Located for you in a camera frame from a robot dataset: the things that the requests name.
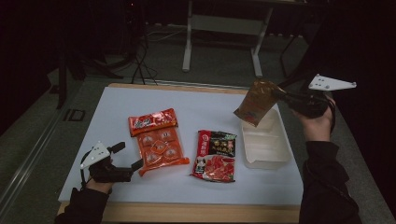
black wall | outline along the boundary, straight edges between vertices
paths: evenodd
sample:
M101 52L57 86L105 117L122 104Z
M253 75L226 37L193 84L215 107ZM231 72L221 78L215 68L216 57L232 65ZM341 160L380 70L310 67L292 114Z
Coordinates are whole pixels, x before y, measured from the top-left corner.
M394 22L394 1L336 1L301 69L357 82L356 89L334 91L334 98L396 216Z

plastic food tray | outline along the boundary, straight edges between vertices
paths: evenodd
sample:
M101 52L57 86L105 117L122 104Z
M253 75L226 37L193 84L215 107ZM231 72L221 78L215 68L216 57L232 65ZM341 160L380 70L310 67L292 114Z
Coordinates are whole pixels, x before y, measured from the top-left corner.
M242 121L245 165L254 169L278 169L291 159L279 112L273 108L255 128Z

hot pot seasoning package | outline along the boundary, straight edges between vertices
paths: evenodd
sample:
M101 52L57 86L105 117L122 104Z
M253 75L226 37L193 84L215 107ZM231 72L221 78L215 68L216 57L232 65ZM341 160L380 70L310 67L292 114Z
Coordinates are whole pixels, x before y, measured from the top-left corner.
M191 175L212 182L234 182L235 138L232 133L200 130Z

table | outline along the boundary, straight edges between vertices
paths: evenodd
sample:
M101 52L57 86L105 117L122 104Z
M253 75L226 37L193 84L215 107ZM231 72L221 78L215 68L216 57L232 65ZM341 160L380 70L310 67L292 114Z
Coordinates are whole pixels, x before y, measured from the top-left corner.
M253 0L253 1L240 1L240 2L253 2L256 4L267 4L269 7L265 11L265 16L262 21L255 20L242 20L235 18L222 18L215 16L196 15L192 13L192 0L189 0L189 10L187 18L187 43L184 51L184 59L182 70L184 72L190 71L191 63L191 32L192 30L205 30L214 32L225 32L232 34L243 35L256 35L257 44L250 50L251 58L253 61L254 73L256 77L262 77L262 67L259 59L259 51L262 47L262 41L265 37L265 32L271 15L276 4L296 4L306 5L304 2L296 0Z
M191 87L166 87L166 86L142 86L142 85L131 85L131 84L111 84L107 87L102 95L98 107L96 108L95 114L92 118L92 122L89 130L86 133L78 156L73 164L69 177L67 177L64 189L60 196L62 202L59 212L61 213L64 208L68 205L68 199L70 197L71 188L79 187L79 162L82 155L87 151L86 148L91 146L92 141L101 140L103 143L116 144L119 141L115 139L119 138L126 142L125 153L121 151L118 154L112 156L113 164L116 166L127 166L133 161L137 160L139 155L137 152L133 153L128 148L133 146L131 137L128 133L127 121L124 115L129 114L129 111L124 109L119 110L111 107L113 103L119 104L124 102L129 107L128 98L131 92L145 93L146 95L139 94L136 97L142 99L153 100L155 97L159 101L163 99L161 97L169 94L177 94L179 97L174 100L170 100L166 105L173 105L177 112L177 119L179 121L180 138L184 147L185 156L194 158L196 155L196 142L194 139L196 131L200 127L190 127L186 119L189 114L185 114L186 111L192 113L190 109L196 110L196 107L189 106L185 109L181 109L178 105L179 102L183 101L183 98L195 97L196 100L200 100L200 97L210 96L211 99L223 99L224 104L219 103L218 106L212 106L213 112L207 112L208 116L214 116L220 110L229 110L232 114L235 106L239 106L244 98L246 91L241 90L221 90L221 89L209 89L209 88L191 88ZM108 97L120 97L119 99L108 100ZM157 108L157 105L143 106L141 108L138 103L135 104L140 111L152 111L153 108ZM223 105L231 105L233 108L224 108ZM112 115L108 114L110 118L105 119L105 111L111 111L109 108L114 108ZM203 111L196 111L197 114L201 114ZM236 132L234 129L235 125L239 125L239 119L233 114L232 117L229 115L219 115L216 119L232 118L232 122L224 124L222 131ZM103 130L98 128L100 122L103 122L106 129ZM218 128L218 122L207 122L205 126L208 129ZM237 138L237 148L242 146L241 137ZM106 211L104 212L103 221L112 222L298 222L299 216L299 204L302 198L303 184L298 172L295 160L291 160L287 165L280 168L277 171L264 171L264 170L249 170L242 162L242 151L237 150L236 154L236 165L235 165L235 179L236 182L232 184L219 184L206 182L200 179L195 179L191 176L187 176L192 169L192 164L180 165L174 167L163 167L156 170L155 172L148 172L145 176L140 177L138 174L133 175L131 183L117 184L110 196L109 203L107 204ZM260 176L270 176L269 184L261 185L262 178ZM180 184L178 187L173 185L176 182ZM153 183L161 183L163 192L172 194L172 190L169 190L167 186L172 188L178 188L178 196L175 199L170 198L158 198L151 195L145 194L150 189L155 189L156 186ZM250 195L250 192L260 190L265 197L254 194ZM126 192L136 192L136 194L125 194ZM210 197L202 196L208 192ZM233 195L233 197L221 199L217 195Z

red snack package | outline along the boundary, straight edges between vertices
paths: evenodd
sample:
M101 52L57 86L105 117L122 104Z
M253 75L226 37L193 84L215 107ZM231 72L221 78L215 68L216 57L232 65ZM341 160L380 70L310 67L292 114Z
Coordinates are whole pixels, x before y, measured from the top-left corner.
M140 133L177 126L176 113L173 108L140 117L129 117L128 122L132 137Z
M143 167L139 170L141 176L149 170L163 166L190 163L189 158L183 157L176 127L140 133L136 139L140 156L144 161Z
M191 175L213 182L234 182L235 138L232 133L200 130Z

